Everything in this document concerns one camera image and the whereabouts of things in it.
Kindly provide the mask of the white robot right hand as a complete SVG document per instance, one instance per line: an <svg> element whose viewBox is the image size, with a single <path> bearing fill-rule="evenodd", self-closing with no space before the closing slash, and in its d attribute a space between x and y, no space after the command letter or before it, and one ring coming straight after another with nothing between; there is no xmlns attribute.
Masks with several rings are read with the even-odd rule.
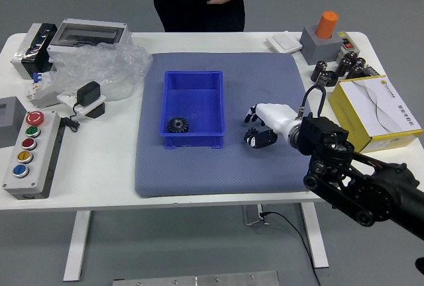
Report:
<svg viewBox="0 0 424 286"><path fill-rule="evenodd" d="M288 105L259 103L251 107L244 119L245 123L260 121L262 127L268 130L259 132L255 128L249 128L244 135L244 141L252 148L264 148L270 146L281 136L284 140L296 147L296 138L301 121L297 119L297 113Z"/></svg>

